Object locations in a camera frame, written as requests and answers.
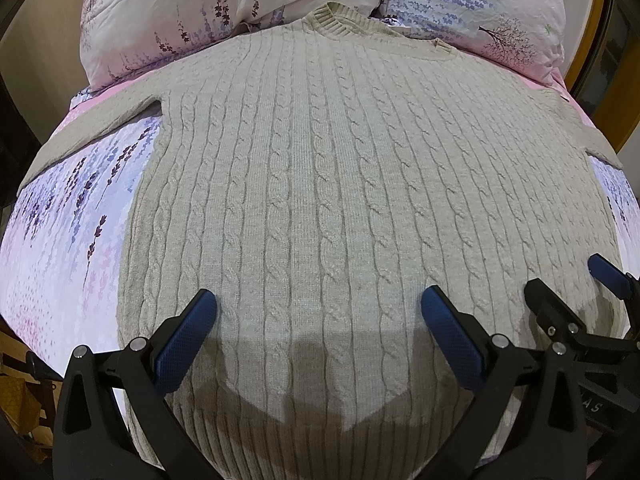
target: white wall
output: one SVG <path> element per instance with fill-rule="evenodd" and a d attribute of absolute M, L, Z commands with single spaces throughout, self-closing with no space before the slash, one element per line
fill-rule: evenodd
<path fill-rule="evenodd" d="M 40 142 L 87 86 L 80 64 L 82 0 L 25 0 L 0 42 L 0 73 Z"/>
<path fill-rule="evenodd" d="M 624 164 L 623 169 L 631 184 L 631 189 L 634 190 L 635 196 L 640 198 L 640 124 L 622 146 L 618 157 Z"/>
<path fill-rule="evenodd" d="M 566 27 L 564 29 L 564 63 L 560 72 L 565 75 L 574 60 L 582 34 L 587 25 L 593 0 L 564 0 Z"/>

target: blue gripper pad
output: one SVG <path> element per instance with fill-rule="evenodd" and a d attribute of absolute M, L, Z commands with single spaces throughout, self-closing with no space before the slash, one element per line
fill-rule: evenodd
<path fill-rule="evenodd" d="M 182 320 L 154 362 L 156 392 L 165 396 L 180 387 L 204 339 L 209 335 L 218 314 L 216 297 L 201 291 L 191 311 Z"/>
<path fill-rule="evenodd" d="M 434 286 L 423 292 L 420 307 L 460 386 L 478 392 L 484 385 L 482 356 Z"/>
<path fill-rule="evenodd" d="M 592 254 L 587 262 L 591 275 L 606 286 L 619 300 L 630 300 L 631 284 L 628 277 L 609 260 L 599 254 Z"/>

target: armpit of sweater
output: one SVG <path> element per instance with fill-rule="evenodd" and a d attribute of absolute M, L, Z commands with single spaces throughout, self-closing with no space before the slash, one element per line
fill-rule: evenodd
<path fill-rule="evenodd" d="M 168 403 L 226 478 L 404 480 L 469 402 L 421 319 L 426 286 L 521 346 L 546 344 L 532 278 L 597 333 L 622 328 L 586 267 L 594 252 L 620 262 L 585 153 L 617 159 L 552 95 L 329 4 L 114 95 L 27 180 L 160 100 L 122 251 L 121 343 L 208 288 L 216 327 Z"/>

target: screw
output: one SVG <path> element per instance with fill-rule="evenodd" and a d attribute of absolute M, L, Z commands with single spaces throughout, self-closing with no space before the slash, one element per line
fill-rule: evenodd
<path fill-rule="evenodd" d="M 498 348 L 507 348 L 509 346 L 509 339 L 502 334 L 495 334 L 491 338 L 491 342 Z"/>
<path fill-rule="evenodd" d="M 86 351 L 87 351 L 86 346 L 84 345 L 76 346 L 74 348 L 73 356 L 77 358 L 84 357 L 84 354 L 86 354 Z"/>
<path fill-rule="evenodd" d="M 146 339 L 143 337 L 137 337 L 132 339 L 129 343 L 129 348 L 131 348 L 134 352 L 139 352 L 146 346 Z"/>
<path fill-rule="evenodd" d="M 564 346 L 561 342 L 556 341 L 551 345 L 553 351 L 558 355 L 564 355 L 566 353 L 566 346 Z"/>

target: beige cable knit sweater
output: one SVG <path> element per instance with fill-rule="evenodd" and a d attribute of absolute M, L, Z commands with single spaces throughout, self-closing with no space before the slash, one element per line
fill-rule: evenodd
<path fill-rule="evenodd" d="M 154 100 L 121 343 L 199 288 L 217 295 L 216 329 L 168 402 L 226 478 L 420 469 L 469 400 L 418 310 L 433 283 L 516 344 L 542 344 L 522 294 L 535 277 L 591 329 L 620 330 L 586 268 L 594 252 L 619 264 L 586 151 L 619 163 L 553 91 L 329 4 L 146 76 L 50 140 L 25 182 Z"/>

